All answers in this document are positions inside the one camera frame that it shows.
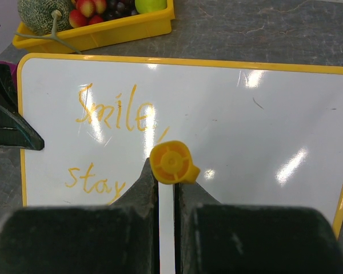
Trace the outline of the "white marker with yellow cap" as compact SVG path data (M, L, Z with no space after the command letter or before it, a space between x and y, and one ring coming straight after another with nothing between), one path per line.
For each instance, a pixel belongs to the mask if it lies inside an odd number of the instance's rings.
M159 272L176 273L174 186L194 184L200 169L194 165L187 145L177 140L156 145L149 160L158 182Z

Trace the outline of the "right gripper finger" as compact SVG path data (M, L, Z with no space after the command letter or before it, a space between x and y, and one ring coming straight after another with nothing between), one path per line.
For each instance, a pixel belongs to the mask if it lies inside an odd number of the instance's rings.
M199 184L176 184L177 273L343 273L324 216L307 207L228 205Z
M158 183L150 162L105 206L27 207L0 221L0 273L158 273Z

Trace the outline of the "whiteboard with yellow frame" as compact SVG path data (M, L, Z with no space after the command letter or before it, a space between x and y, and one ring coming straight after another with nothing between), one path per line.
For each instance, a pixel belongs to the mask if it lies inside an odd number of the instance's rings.
M20 114L23 204L111 204L152 148L179 140L228 204L306 206L343 222L343 67L29 54Z

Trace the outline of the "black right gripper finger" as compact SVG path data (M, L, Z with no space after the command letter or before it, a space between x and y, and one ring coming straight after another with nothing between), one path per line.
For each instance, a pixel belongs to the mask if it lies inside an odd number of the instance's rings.
M0 95L0 147L40 151L44 139L19 114L15 106Z
M17 87L14 86L10 68L0 64L0 105L11 112L18 111Z

